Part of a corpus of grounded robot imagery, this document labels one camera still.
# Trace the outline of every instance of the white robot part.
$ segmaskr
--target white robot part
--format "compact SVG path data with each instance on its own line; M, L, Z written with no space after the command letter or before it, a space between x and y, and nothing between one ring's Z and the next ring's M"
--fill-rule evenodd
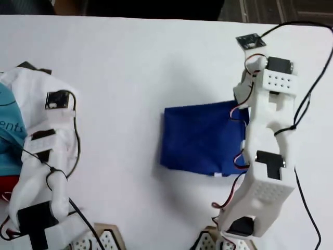
M77 239L88 231L88 227L78 214L72 214L63 222L45 229L49 250L65 249L73 239ZM11 241L12 250L33 250L29 235L18 237Z
M219 228L226 236L261 237L277 219L284 201L296 187L293 131L274 137L278 130L293 125L296 93L297 77L292 74L263 69L255 79L250 122L242 148L250 167L233 199L220 210ZM267 130L271 130L272 140L276 139L279 152L263 150ZM245 231L238 231L239 227L244 227Z
M50 150L47 163L67 173L68 148L57 131L55 134L36 140L32 140L32 137L31 135L26 138L24 149L32 154ZM9 215L17 228L19 228L18 210L33 205L36 197L47 188L46 176L50 173L49 166L26 152L22 153L22 162L20 179L13 189L9 203ZM67 179L63 173L55 172L48 178L48 183L52 189L52 213L56 219L62 221L69 212Z

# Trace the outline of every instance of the black circuit board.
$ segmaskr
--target black circuit board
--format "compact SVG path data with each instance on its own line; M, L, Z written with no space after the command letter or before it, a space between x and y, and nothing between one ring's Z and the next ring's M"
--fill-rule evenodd
M260 38L258 34L249 34L236 37L239 45L245 50L260 48L266 46L265 42Z

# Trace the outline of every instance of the black wire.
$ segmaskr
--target black wire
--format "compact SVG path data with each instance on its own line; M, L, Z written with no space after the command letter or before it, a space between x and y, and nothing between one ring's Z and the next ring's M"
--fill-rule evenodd
M323 24L323 23L320 23L320 22L311 22L311 21L291 21L291 22L284 22L284 23L281 23L277 26L275 26L274 28L266 31L265 33L263 33L261 35L260 38L263 38L264 36L268 35L269 33L271 33L272 31L282 27L282 26L286 26L286 25L292 25L292 24L308 24L308 25L311 25L311 26L317 26L317 27L323 27L323 28L327 28L329 29L332 34L333 34L333 30L332 30L332 27L329 26L329 25L326 25L326 24ZM315 82L312 84L312 86L310 87L309 91L307 92L307 94L305 95L305 97L303 98L303 100L301 101L301 104L299 105L299 107L297 108L297 111L295 113L295 116L294 116L294 119L293 119L293 125L288 127L288 128L284 128L284 129L280 129L278 131L276 131L274 133L275 136L277 136L278 134L284 132L284 131L288 131L288 130L294 130L296 129L296 127L298 126L298 124L301 122L301 120L303 119L305 113L308 111L308 108L309 108L309 105L310 105L310 95L312 93L312 91L314 90L314 88L317 86L317 84L319 83L320 79L323 77L324 73L326 72L326 69L331 61L331 58L333 56L333 47L331 49L331 52L328 56L328 59L321 71L321 73L319 74L319 76L317 77L317 79L315 80ZM302 115L300 116L299 119L298 118L298 115L302 109L302 107L304 106L304 103L306 102L306 100L308 100L308 103L306 105L306 108L304 109Z
M74 93L71 92L71 91L69 91L69 90L59 90L59 91L57 91L57 92L67 92L67 93L69 93L69 94L73 97L73 100L74 100L73 110L74 110L75 113L76 113L76 96L74 95ZM80 137L79 137L78 128L77 128L77 126L76 126L76 114L75 114L75 116L74 116L74 118L73 118L73 123L74 123L74 131L75 131L76 141L77 141L77 143L78 143L78 154L77 154L77 156L76 156L76 161L75 161L75 163L74 163L73 168L71 169L71 171L70 171L70 172L67 174L67 176L66 176L67 178L69 178L69 177L73 174L73 172L75 171L75 169L76 169L76 167L77 167L77 165L78 165L78 163L79 163L80 155L81 155L81 139L80 139Z
M297 182L297 187L298 187L298 190L300 191L300 195L301 195L301 198L302 198L302 201L303 201L303 204L304 204L304 207L305 207L305 210L312 222L312 225L314 227L314 229L316 230L317 234L318 234L318 243L316 245L316 248L315 250L317 250L322 242L322 236L321 236L321 233L316 225L316 222L314 221L311 213L310 213L310 210L308 208L308 205L306 204L306 201L305 201L305 198L304 198L304 194L303 194L303 191L302 191L302 188L301 188L301 184L300 184L300 180L298 179L298 175L297 175L297 172L296 172L296 168L294 169L294 172L295 172L295 176L296 176L296 182Z
M89 221L85 218L85 216L83 215L83 213L80 211L80 209L77 207L77 205L73 202L73 200L71 198L69 198L69 203L72 205L72 207L74 208L74 210L80 215L80 217L82 218L82 220L87 224L87 226L89 227L89 229L93 233L94 237L96 238L96 240L97 240L98 245L100 246L100 248L102 250L105 250L105 248L103 247L103 243L100 241L99 236L96 233L95 229L89 223Z

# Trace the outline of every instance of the red object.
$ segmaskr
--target red object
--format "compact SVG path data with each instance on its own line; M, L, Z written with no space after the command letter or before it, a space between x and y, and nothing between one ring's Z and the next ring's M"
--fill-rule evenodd
M0 198L5 192L12 192L18 183L20 176L1 176L0 177Z

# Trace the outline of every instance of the perforated plate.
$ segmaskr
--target perforated plate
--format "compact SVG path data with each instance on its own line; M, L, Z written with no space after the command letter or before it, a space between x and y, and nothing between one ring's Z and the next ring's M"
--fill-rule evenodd
M201 235L195 250L215 250L215 242L208 232Z
M120 250L110 231L104 231L100 236L100 241L103 243L105 250ZM72 247L73 250L101 250L91 232L85 234L80 240L73 242Z
M249 246L246 244L245 241L243 240L232 240L236 244L236 249L235 250L250 250ZM233 249L233 244L226 240L222 240L219 245L222 244L222 248L220 246L216 247L216 250L234 250Z

